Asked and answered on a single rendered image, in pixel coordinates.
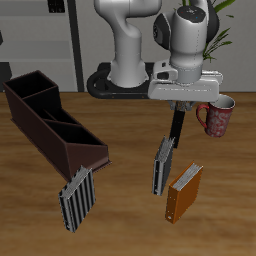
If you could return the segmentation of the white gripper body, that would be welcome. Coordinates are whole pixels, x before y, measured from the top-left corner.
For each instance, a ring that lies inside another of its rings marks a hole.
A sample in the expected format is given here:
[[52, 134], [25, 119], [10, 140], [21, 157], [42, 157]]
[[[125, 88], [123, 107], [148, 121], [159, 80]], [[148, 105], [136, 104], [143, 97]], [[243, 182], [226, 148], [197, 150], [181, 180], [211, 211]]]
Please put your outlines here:
[[202, 71], [201, 78], [190, 85], [153, 80], [148, 88], [148, 97], [157, 100], [215, 102], [223, 75], [218, 71]]

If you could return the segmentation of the black striped book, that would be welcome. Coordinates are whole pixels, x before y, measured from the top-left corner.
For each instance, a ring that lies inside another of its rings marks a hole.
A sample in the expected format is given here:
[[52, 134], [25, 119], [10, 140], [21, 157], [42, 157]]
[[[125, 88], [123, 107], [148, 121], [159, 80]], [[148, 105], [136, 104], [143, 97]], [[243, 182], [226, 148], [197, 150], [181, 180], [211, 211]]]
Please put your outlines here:
[[96, 201], [92, 170], [80, 166], [58, 199], [65, 228], [75, 232]]
[[171, 170], [174, 141], [164, 137], [154, 159], [152, 193], [158, 196], [162, 195]]

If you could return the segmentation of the orange book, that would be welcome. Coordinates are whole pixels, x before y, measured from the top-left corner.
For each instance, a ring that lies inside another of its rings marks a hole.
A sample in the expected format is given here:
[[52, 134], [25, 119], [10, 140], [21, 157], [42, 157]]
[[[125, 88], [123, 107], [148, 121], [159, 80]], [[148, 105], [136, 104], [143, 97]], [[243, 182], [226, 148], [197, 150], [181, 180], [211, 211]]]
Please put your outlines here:
[[203, 167], [191, 162], [170, 184], [166, 204], [166, 220], [176, 223], [194, 203]]

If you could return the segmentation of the dark brown desk caddy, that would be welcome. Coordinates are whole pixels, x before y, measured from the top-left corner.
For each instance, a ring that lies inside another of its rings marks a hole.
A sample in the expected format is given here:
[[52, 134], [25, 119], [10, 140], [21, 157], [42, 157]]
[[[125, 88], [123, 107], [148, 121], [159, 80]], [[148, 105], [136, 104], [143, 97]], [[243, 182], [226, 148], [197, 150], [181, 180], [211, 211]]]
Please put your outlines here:
[[81, 166], [98, 171], [110, 164], [108, 146], [62, 108], [58, 85], [42, 72], [3, 87], [12, 121], [65, 180]]

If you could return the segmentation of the red patterned mug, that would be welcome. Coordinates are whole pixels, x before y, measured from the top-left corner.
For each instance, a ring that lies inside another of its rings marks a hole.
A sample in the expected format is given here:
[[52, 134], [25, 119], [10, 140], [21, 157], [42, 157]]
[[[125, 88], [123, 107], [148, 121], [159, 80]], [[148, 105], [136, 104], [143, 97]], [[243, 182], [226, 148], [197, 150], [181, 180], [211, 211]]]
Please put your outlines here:
[[[196, 117], [207, 135], [222, 137], [226, 132], [234, 107], [235, 101], [233, 98], [220, 94], [216, 102], [200, 104], [196, 109]], [[207, 111], [206, 121], [203, 121], [199, 116], [202, 109]]]

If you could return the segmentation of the green pot plant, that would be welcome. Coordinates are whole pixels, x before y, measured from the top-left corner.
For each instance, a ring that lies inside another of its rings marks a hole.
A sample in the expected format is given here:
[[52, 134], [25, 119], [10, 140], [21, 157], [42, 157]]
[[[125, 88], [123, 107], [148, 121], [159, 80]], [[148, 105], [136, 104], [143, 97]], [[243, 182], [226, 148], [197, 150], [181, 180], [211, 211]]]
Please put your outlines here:
[[217, 5], [214, 5], [216, 0], [182, 0], [183, 6], [196, 6], [201, 8], [206, 13], [207, 18], [207, 39], [203, 51], [203, 59], [213, 60], [211, 53], [217, 48], [231, 44], [231, 41], [225, 41], [228, 36], [228, 29], [217, 34], [220, 27], [220, 19], [217, 13], [231, 5], [235, 0], [223, 0]]

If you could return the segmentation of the white shelf unit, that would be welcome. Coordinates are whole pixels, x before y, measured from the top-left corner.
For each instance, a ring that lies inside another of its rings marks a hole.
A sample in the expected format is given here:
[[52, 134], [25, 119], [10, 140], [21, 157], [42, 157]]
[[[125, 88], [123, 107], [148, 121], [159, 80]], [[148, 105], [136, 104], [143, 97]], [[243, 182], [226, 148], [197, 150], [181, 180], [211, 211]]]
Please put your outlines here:
[[84, 77], [76, 0], [50, 13], [47, 0], [0, 0], [0, 76], [39, 70], [62, 92], [82, 92]]

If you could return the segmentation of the small black shelf item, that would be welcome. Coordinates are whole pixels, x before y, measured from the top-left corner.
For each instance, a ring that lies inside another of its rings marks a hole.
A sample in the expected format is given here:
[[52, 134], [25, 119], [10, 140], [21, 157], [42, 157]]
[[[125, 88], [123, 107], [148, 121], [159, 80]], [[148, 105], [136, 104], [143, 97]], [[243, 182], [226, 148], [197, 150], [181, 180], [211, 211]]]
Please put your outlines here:
[[48, 10], [50, 13], [64, 13], [64, 0], [47, 0]]

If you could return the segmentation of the flat black base plate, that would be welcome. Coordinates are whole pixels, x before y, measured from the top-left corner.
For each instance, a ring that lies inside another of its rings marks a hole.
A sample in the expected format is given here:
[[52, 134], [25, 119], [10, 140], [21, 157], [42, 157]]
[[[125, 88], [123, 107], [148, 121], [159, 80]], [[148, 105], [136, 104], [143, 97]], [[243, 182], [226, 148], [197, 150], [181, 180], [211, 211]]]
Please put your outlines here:
[[148, 87], [153, 65], [153, 62], [145, 64], [148, 77], [144, 83], [138, 87], [122, 88], [107, 79], [111, 69], [110, 63], [100, 63], [97, 71], [87, 80], [87, 91], [91, 96], [99, 99], [148, 99]]

